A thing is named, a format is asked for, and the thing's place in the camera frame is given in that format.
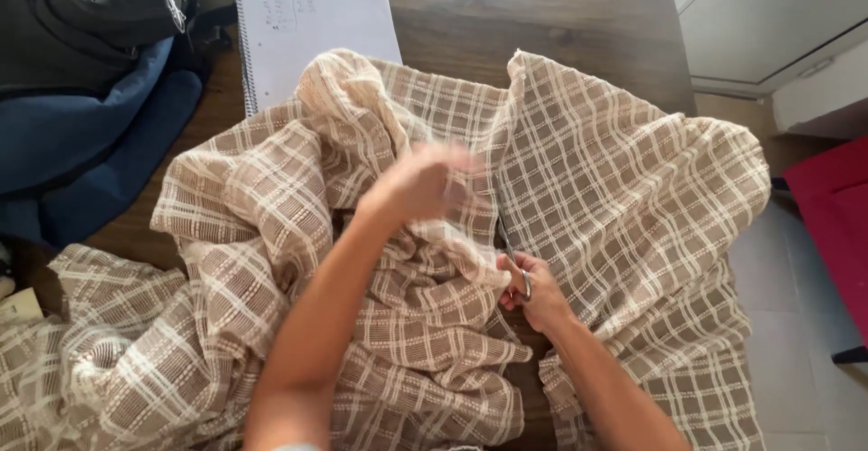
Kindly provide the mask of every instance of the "red chair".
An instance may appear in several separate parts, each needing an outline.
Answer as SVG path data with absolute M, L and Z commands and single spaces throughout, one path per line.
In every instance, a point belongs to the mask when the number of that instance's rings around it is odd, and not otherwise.
M 790 167 L 784 179 L 863 343 L 868 342 L 868 136 Z M 868 362 L 868 348 L 831 359 Z

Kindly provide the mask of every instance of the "checkered cloth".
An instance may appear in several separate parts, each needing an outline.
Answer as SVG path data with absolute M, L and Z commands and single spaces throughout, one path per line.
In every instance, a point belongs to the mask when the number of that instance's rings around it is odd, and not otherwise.
M 177 157 L 151 227 L 175 237 L 189 280 L 64 250 L 51 266 L 69 321 L 0 336 L 2 448 L 237 446 L 275 331 L 339 234 L 332 216 L 351 216 L 410 144 L 454 139 L 490 167 L 462 179 L 479 201 L 384 249 L 338 381 L 334 446 L 521 434 L 521 396 L 502 373 L 530 352 L 496 309 L 499 207 L 512 245 L 548 261 L 692 445 L 761 448 L 725 254 L 768 196 L 756 139 L 545 57 L 518 52 L 508 72 L 499 90 L 330 52 L 287 102 Z M 560 448 L 596 447 L 557 354 L 540 378 Z

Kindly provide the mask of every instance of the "white cabinet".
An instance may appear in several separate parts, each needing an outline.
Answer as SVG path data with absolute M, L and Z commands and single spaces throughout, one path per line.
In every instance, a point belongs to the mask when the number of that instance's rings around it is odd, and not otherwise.
M 698 90 L 764 95 L 868 38 L 868 0 L 690 0 L 680 17 Z

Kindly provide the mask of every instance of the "tiled floor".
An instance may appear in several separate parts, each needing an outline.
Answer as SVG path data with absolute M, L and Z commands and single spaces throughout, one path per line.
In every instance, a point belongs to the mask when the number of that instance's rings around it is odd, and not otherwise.
M 698 97 L 700 115 L 750 121 L 715 101 L 703 111 Z M 770 202 L 729 253 L 754 328 L 747 361 L 766 448 L 868 450 L 868 364 L 831 364 L 831 353 L 861 340 L 805 227 Z

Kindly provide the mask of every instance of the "scissors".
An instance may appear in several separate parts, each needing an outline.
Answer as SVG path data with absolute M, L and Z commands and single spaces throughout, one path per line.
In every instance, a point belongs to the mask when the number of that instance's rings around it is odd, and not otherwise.
M 509 238 L 506 236 L 506 227 L 504 226 L 504 219 L 500 216 L 497 217 L 497 234 L 500 234 L 501 238 L 504 239 L 504 244 L 506 245 L 506 256 L 508 256 L 510 258 L 510 260 L 512 260 L 512 263 L 515 264 L 515 266 L 518 266 L 518 263 L 515 262 L 515 254 L 512 252 L 512 245 L 509 244 Z M 524 292 L 525 292 L 525 293 L 518 292 L 518 296 L 520 296 L 522 298 L 522 300 L 524 300 L 524 301 L 529 301 L 530 300 L 530 275 L 528 275 L 527 271 L 525 271 L 521 268 L 518 268 L 518 269 L 519 269 L 519 271 L 522 272 L 522 277 L 524 277 Z M 512 293 L 509 294 L 509 298 L 514 298 Z

